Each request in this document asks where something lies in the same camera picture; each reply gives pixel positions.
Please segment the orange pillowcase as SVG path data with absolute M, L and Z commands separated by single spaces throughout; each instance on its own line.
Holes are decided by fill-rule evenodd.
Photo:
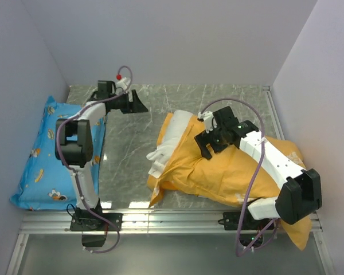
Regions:
M 181 191 L 227 206 L 241 207 L 257 162 L 235 146 L 213 155 L 211 160 L 202 158 L 194 137 L 203 130 L 204 124 L 193 115 L 162 175 L 159 178 L 148 176 L 147 185 L 153 190 L 149 207 L 161 201 L 166 190 Z M 249 201 L 274 195 L 279 195 L 276 183 L 260 168 Z M 281 224 L 291 241 L 303 250 L 312 227 L 310 217 L 294 225 L 284 221 Z

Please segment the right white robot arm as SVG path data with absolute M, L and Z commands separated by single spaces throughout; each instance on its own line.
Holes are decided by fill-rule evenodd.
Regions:
M 205 130 L 195 137 L 201 155 L 210 160 L 230 146 L 254 159 L 278 186 L 279 195 L 260 198 L 248 205 L 241 215 L 247 229 L 254 229 L 262 219 L 280 218 L 293 225 L 322 206 L 320 175 L 305 170 L 281 153 L 249 120 L 240 122 L 231 107 L 198 114 Z

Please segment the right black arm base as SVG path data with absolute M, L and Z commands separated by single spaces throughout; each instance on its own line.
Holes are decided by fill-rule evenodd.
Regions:
M 224 230 L 226 231 L 237 231 L 240 219 L 239 211 L 228 211 L 223 212 L 222 218 L 218 220 L 219 225 L 223 225 Z M 243 247 L 248 246 L 252 240 L 255 239 L 257 233 L 259 233 L 267 223 L 270 222 L 270 219 L 261 219 L 255 220 L 250 213 L 245 214 L 243 219 L 243 225 L 241 231 L 248 230 L 254 231 L 252 234 L 243 234 L 241 233 L 239 242 Z

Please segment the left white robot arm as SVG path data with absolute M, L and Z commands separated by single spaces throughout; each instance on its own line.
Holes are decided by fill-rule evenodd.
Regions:
M 99 230 L 104 222 L 109 222 L 103 216 L 91 175 L 91 128 L 112 110 L 120 110 L 123 114 L 148 111 L 137 92 L 130 89 L 131 83 L 130 78 L 120 75 L 117 82 L 99 81 L 80 111 L 56 121 L 56 158 L 68 169 L 76 194 L 73 219 L 84 222 L 90 230 Z

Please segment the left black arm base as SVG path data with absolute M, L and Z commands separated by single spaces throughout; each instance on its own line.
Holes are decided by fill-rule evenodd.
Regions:
M 116 228 L 86 210 L 73 214 L 70 232 L 81 233 L 81 243 L 85 248 L 100 248 L 105 244 L 107 234 L 121 229 L 123 214 L 101 213 L 103 218 L 112 222 Z

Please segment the white pillow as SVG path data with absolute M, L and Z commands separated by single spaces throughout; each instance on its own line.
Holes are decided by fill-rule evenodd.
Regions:
M 149 161 L 152 161 L 149 175 L 154 178 L 162 175 L 192 117 L 191 112 L 183 110 L 177 110 L 167 115 L 160 131 L 160 142 L 156 149 L 146 156 Z

